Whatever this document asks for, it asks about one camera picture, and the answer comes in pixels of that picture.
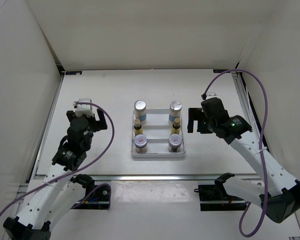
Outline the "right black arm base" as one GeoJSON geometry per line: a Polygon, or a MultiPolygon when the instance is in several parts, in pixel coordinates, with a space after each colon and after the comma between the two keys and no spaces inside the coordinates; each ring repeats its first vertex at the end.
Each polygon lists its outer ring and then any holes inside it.
{"type": "Polygon", "coordinates": [[[237,196],[228,195],[223,184],[234,177],[233,173],[225,173],[214,180],[213,184],[198,185],[194,192],[199,195],[200,211],[244,211],[247,202],[237,196]]]}

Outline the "small yellow-label bottle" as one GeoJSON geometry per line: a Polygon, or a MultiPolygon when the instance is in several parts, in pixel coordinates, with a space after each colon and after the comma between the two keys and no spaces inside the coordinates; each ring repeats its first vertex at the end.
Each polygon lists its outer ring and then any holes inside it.
{"type": "Polygon", "coordinates": [[[143,134],[142,125],[140,119],[134,120],[134,135],[141,135],[143,134]]]}
{"type": "Polygon", "coordinates": [[[180,126],[181,126],[181,122],[179,118],[175,118],[174,122],[172,124],[172,128],[171,128],[171,135],[173,134],[180,134],[180,126]]]}

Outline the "tall blue-label shaker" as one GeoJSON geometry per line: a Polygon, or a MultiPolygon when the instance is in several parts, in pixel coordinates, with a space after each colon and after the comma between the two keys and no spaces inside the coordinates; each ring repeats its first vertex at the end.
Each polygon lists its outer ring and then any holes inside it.
{"type": "Polygon", "coordinates": [[[182,110],[182,103],[174,100],[170,103],[169,106],[169,117],[168,117],[168,123],[169,125],[172,125],[174,120],[176,118],[179,118],[181,115],[181,110],[182,110]]]}
{"type": "Polygon", "coordinates": [[[143,100],[137,100],[134,103],[135,118],[139,119],[141,124],[146,124],[147,112],[146,112],[146,102],[143,100]]]}

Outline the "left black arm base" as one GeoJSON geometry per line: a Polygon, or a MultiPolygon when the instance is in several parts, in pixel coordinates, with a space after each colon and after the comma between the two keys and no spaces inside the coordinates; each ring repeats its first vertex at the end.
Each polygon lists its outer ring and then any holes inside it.
{"type": "Polygon", "coordinates": [[[79,184],[85,195],[71,209],[75,210],[110,210],[112,188],[108,183],[96,184],[95,180],[85,174],[70,179],[71,183],[79,184]]]}

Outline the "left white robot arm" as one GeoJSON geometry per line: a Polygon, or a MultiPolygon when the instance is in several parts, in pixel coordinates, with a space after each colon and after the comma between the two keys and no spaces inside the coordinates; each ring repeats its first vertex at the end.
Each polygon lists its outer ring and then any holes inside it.
{"type": "Polygon", "coordinates": [[[70,126],[58,146],[42,185],[29,191],[31,200],[14,217],[8,217],[3,228],[11,240],[48,240],[57,222],[80,205],[104,200],[110,202],[109,184],[96,185],[95,180],[80,174],[80,166],[91,149],[95,132],[106,130],[108,113],[97,114],[89,108],[66,113],[70,126]]]}

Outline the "white-lid spice jar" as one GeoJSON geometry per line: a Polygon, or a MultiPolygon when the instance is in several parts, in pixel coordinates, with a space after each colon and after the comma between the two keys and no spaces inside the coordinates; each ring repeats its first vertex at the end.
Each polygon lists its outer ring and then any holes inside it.
{"type": "Polygon", "coordinates": [[[179,134],[172,134],[168,139],[168,151],[170,153],[179,153],[181,151],[183,140],[179,134]]]}
{"type": "Polygon", "coordinates": [[[146,153],[147,148],[147,137],[143,134],[138,134],[134,139],[134,145],[137,153],[146,153]]]}

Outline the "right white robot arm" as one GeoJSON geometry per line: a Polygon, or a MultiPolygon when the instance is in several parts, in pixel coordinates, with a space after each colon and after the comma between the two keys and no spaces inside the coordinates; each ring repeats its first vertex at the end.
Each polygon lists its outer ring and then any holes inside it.
{"type": "Polygon", "coordinates": [[[256,185],[227,172],[214,181],[218,199],[234,196],[246,200],[265,208],[266,216],[278,224],[300,209],[300,180],[259,147],[253,128],[242,116],[229,116],[222,101],[214,97],[202,101],[200,108],[188,109],[188,133],[194,132],[194,122],[199,133],[215,134],[236,150],[264,183],[256,185]]]}

